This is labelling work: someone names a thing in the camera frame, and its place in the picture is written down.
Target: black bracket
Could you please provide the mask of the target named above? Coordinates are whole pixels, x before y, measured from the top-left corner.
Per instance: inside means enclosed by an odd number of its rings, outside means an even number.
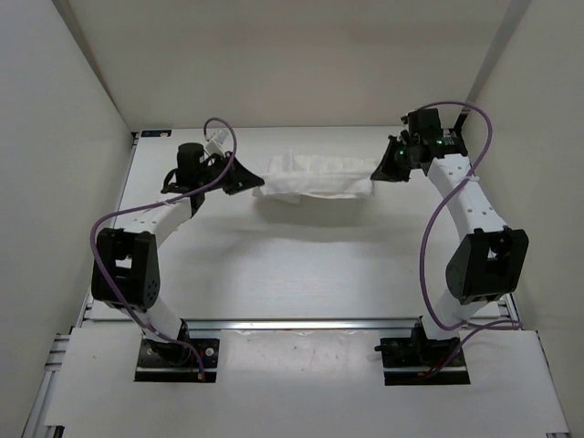
[[[171,381],[188,383],[215,383],[219,361],[219,339],[188,339],[201,355],[204,366],[204,379],[199,378],[197,360],[192,355],[180,363],[170,363],[152,347],[147,339],[140,345],[136,363],[135,381]]]
[[[464,142],[454,130],[443,130],[438,109],[418,109],[401,118],[408,130],[400,137],[390,136],[380,165],[371,175],[373,181],[407,182],[410,172],[422,169],[427,175],[432,161],[445,155],[468,155]]]
[[[497,301],[515,291],[528,245],[524,230],[474,230],[464,237],[446,267],[448,290],[462,305]]]
[[[126,301],[142,311],[151,308],[161,285],[156,236],[147,232],[135,234],[123,229],[104,228],[98,234],[97,247],[101,260]],[[129,268],[116,265],[116,261],[127,258],[131,260]],[[95,263],[91,295],[116,308],[122,307]]]
[[[178,167],[166,175],[162,192],[188,193],[203,187],[219,176],[231,157],[231,152],[226,152],[225,155],[214,153],[206,159],[204,154],[204,147],[199,143],[185,143],[179,146],[176,157]],[[171,182],[172,177],[175,177],[175,182]],[[248,171],[237,159],[234,159],[225,177],[207,192],[221,188],[231,195],[264,185],[264,183],[262,178]],[[196,200],[193,205],[193,214],[203,203],[204,193],[194,198]]]
[[[469,384],[466,369],[453,370],[466,365],[462,350],[443,370],[429,378],[423,376],[425,372],[440,365],[459,342],[458,338],[427,339],[420,322],[416,323],[409,338],[381,339],[375,351],[381,353],[385,386]]]

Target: robotic arm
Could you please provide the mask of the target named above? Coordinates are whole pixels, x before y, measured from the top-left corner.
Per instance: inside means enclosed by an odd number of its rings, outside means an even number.
[[[227,132],[219,130],[205,147],[198,143],[179,146],[178,166],[164,179],[159,202],[166,203],[177,193],[188,193],[213,181],[224,170],[231,153],[221,150],[226,137]],[[262,178],[234,159],[226,176],[209,191],[222,188],[227,194],[236,194],[263,184]],[[198,193],[160,208],[146,210],[124,228],[102,229],[97,238],[99,255],[120,292],[144,327],[155,327],[157,330],[142,329],[151,349],[173,365],[184,363],[189,351],[167,339],[188,342],[189,331],[184,320],[176,317],[159,297],[161,279],[157,249],[179,225],[198,212],[203,202],[204,193]],[[91,293],[96,300],[128,314],[97,265],[93,268]]]
[[[443,196],[460,237],[460,245],[446,267],[447,288],[435,308],[430,305],[423,278],[423,255],[429,228],[422,241],[422,292],[428,308],[412,331],[410,347],[421,363],[432,363],[435,354],[424,351],[449,349],[456,344],[453,330],[477,310],[515,291],[528,239],[513,230],[495,212],[471,171],[468,152],[453,130],[443,130],[438,109],[418,109],[402,118],[408,130],[390,136],[373,181],[407,182],[410,172],[422,169]],[[466,183],[456,192],[459,184]]]

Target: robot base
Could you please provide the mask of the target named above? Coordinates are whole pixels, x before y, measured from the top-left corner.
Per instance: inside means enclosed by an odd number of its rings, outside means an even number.
[[[152,350],[146,339],[142,339],[134,381],[172,381],[190,383],[215,383],[219,360],[219,339],[190,339],[203,360],[204,379],[199,378],[197,360],[190,358],[181,365],[174,365]]]
[[[468,385],[470,379],[462,350],[440,372],[425,375],[441,364],[456,348],[458,338],[427,339],[420,324],[409,338],[383,338],[376,351],[381,352],[385,386]]]

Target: white wall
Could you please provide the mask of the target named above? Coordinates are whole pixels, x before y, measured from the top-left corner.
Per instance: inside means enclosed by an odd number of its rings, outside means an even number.
[[[510,0],[69,2],[140,130],[210,114],[248,127],[398,125],[408,109],[466,99]]]
[[[19,437],[90,275],[131,136],[49,1],[0,7],[0,436]]]
[[[519,311],[539,331],[577,436],[584,436],[583,16],[581,0],[534,1],[477,102],[495,124],[479,175],[497,210],[530,239]],[[474,156],[484,135],[472,117],[464,136]]]

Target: black mounting plate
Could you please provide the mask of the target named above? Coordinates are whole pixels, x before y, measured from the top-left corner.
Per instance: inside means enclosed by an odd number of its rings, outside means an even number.
[[[196,348],[203,360],[204,381],[199,379],[199,368],[195,358],[188,359],[182,365],[173,365],[153,351],[146,339],[142,339],[140,344],[134,381],[215,383],[219,339],[190,339],[189,343]]]
[[[456,341],[451,339],[431,352],[435,359],[428,363],[422,361],[422,355],[412,349],[411,338],[383,338],[376,349],[381,352],[385,386],[421,386],[421,385],[468,385],[470,378],[465,367],[462,350],[436,375],[422,379],[419,373],[430,369],[452,351]]]

